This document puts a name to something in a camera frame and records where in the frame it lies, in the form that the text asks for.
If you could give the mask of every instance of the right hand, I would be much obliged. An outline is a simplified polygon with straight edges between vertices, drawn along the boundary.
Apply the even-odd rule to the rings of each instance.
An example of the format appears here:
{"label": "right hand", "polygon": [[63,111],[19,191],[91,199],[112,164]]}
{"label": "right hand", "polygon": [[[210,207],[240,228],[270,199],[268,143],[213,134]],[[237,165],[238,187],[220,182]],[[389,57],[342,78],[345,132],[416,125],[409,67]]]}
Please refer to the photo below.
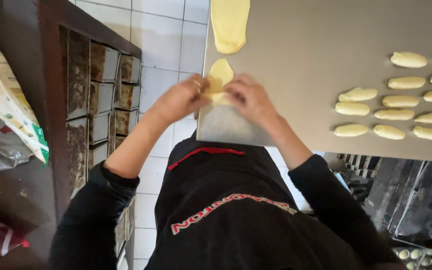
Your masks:
{"label": "right hand", "polygon": [[223,91],[242,116],[263,129],[279,117],[263,86],[247,74],[234,77]]}

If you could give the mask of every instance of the left hand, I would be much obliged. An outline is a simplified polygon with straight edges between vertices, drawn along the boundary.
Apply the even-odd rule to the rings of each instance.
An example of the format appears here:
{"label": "left hand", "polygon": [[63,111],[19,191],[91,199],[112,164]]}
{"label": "left hand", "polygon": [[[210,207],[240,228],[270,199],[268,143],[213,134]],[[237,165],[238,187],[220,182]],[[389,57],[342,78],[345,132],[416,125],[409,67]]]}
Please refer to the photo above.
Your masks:
{"label": "left hand", "polygon": [[202,95],[208,87],[207,78],[193,75],[167,90],[145,114],[154,114],[169,126],[208,104],[211,100]]}

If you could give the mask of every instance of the metal work surface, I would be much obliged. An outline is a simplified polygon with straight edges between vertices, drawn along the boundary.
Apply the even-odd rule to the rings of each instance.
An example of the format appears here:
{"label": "metal work surface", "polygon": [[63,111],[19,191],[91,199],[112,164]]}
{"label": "metal work surface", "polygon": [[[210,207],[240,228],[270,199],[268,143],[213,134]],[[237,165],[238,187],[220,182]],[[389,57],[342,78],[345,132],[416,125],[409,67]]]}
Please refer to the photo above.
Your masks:
{"label": "metal work surface", "polygon": [[[386,95],[420,98],[416,116],[432,112],[423,94],[432,90],[432,2],[424,0],[293,1],[252,0],[246,29],[247,43],[231,55],[217,52],[211,19],[208,24],[204,75],[226,58],[236,74],[249,73],[265,86],[271,101],[311,150],[432,161],[432,141],[417,138],[414,120],[389,121],[374,117],[386,109]],[[390,62],[393,52],[424,55],[428,65],[401,68]],[[425,77],[420,89],[393,90],[394,77]],[[378,96],[363,101],[366,116],[342,115],[334,110],[341,93],[355,87],[376,88]],[[359,137],[337,137],[345,124],[363,124]],[[377,136],[373,127],[391,125],[406,132],[403,140]],[[419,126],[432,127],[432,124]],[[267,135],[242,120],[230,106],[201,109],[198,140],[272,144]]]}

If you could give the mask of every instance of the rolled dough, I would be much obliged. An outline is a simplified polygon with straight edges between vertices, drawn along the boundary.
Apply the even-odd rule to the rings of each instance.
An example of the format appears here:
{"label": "rolled dough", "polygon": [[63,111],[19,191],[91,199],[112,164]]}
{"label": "rolled dough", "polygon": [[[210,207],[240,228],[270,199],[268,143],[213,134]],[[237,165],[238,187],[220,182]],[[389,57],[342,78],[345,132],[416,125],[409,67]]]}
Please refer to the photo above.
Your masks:
{"label": "rolled dough", "polygon": [[250,0],[211,1],[214,42],[220,53],[238,52],[246,44]]}
{"label": "rolled dough", "polygon": [[421,54],[409,51],[394,52],[391,63],[401,67],[420,68],[428,64],[428,60]]}
{"label": "rolled dough", "polygon": [[367,101],[375,98],[378,95],[378,90],[373,88],[363,89],[357,87],[349,92],[339,95],[340,102],[358,102]]}
{"label": "rolled dough", "polygon": [[414,111],[412,109],[389,108],[375,112],[374,116],[383,120],[410,120],[414,116]]}
{"label": "rolled dough", "polygon": [[334,134],[339,137],[356,137],[368,132],[368,127],[362,124],[349,124],[336,127]]}
{"label": "rolled dough", "polygon": [[406,136],[405,132],[390,125],[376,125],[373,131],[378,136],[392,140],[402,140]]}
{"label": "rolled dough", "polygon": [[369,114],[369,106],[362,103],[338,102],[336,112],[346,115],[366,115]]}
{"label": "rolled dough", "polygon": [[387,95],[382,99],[382,104],[386,107],[414,107],[420,100],[411,95]]}
{"label": "rolled dough", "polygon": [[413,129],[413,133],[419,138],[432,140],[432,128],[415,126]]}
{"label": "rolled dough", "polygon": [[231,105],[231,102],[225,98],[223,86],[229,83],[234,77],[234,71],[226,58],[221,58],[214,62],[209,71],[209,89],[204,93],[205,96],[211,98],[212,105]]}
{"label": "rolled dough", "polygon": [[391,89],[417,89],[424,85],[426,80],[422,77],[401,77],[393,78],[388,81]]}

